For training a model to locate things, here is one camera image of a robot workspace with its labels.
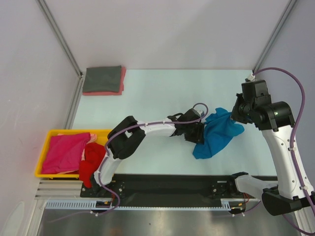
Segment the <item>blue t-shirt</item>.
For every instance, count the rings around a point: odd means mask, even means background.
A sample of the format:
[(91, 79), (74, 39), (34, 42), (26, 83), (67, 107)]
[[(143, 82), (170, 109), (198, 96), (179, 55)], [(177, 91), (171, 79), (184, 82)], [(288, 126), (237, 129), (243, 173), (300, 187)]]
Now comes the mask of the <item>blue t-shirt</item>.
[(245, 129), (233, 121), (231, 112), (224, 108), (216, 108), (204, 124), (204, 143), (196, 144), (192, 152), (195, 159), (209, 159), (222, 151), (231, 140), (241, 135)]

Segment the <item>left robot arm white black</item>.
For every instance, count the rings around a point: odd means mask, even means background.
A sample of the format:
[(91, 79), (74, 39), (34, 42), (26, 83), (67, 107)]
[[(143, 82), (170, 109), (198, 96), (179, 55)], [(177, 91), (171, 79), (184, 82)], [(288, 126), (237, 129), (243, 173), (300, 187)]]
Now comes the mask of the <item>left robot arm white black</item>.
[(91, 190), (97, 196), (108, 193), (109, 183), (120, 163), (132, 156), (143, 140), (150, 136), (184, 136), (188, 142), (204, 143), (204, 123), (207, 112), (191, 108), (183, 113), (168, 116), (161, 121), (141, 122), (133, 116), (126, 117), (107, 136), (105, 155), (91, 175)]

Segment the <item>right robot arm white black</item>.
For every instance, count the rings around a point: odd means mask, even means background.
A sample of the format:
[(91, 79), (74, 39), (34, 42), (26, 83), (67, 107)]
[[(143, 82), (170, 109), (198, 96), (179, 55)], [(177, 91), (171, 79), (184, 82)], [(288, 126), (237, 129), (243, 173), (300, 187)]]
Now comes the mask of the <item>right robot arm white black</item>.
[(257, 95), (238, 93), (232, 118), (243, 124), (253, 123), (267, 142), (276, 169), (277, 184), (269, 184), (245, 172), (232, 175), (227, 185), (232, 197), (247, 193), (262, 200), (272, 216), (310, 207), (315, 203), (315, 188), (308, 180), (292, 131), (295, 121), (285, 102), (271, 102), (264, 92)]

